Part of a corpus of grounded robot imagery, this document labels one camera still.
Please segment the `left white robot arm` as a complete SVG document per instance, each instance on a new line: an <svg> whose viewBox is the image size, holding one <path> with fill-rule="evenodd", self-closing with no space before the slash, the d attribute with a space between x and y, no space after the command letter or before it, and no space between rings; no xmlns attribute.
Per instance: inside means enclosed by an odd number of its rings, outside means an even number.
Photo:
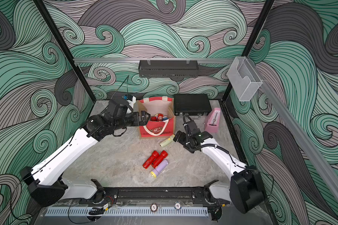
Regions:
<svg viewBox="0 0 338 225"><path fill-rule="evenodd" d="M145 126L151 115L145 111L120 117L94 115L89 117L74 135L52 155L34 167L24 167L20 175L32 199L41 207L48 207L64 199L93 199L101 202L104 187L95 179L84 182L63 177L65 170L89 148L116 130Z"/></svg>

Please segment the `red jute tote bag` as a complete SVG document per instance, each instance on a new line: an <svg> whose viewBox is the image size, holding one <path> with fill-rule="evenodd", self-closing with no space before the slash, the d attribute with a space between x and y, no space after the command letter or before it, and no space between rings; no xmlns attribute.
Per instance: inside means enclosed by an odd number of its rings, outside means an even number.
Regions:
<svg viewBox="0 0 338 225"><path fill-rule="evenodd" d="M149 97L134 104L139 111L150 114L149 122L139 127L141 138L169 137L175 133L174 99Z"/></svg>

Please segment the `pale green flashlight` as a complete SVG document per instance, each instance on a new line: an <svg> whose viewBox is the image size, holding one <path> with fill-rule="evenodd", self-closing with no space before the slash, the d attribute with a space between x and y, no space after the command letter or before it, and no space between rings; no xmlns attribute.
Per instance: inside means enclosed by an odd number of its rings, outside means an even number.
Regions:
<svg viewBox="0 0 338 225"><path fill-rule="evenodd" d="M173 142L173 139L175 138L175 135L172 134L171 136L169 136L167 139L165 139L164 141L162 141L160 143L160 146L162 148L166 147L167 145L171 144Z"/></svg>

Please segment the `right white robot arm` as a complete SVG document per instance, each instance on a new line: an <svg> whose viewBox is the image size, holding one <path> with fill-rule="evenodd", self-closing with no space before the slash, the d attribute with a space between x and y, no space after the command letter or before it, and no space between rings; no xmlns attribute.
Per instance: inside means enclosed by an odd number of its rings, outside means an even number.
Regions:
<svg viewBox="0 0 338 225"><path fill-rule="evenodd" d="M201 151L227 175L228 183L213 181L205 186L210 200L231 202L239 212L246 214L266 199L261 172L232 156L208 132L187 135L178 131L174 141L191 153Z"/></svg>

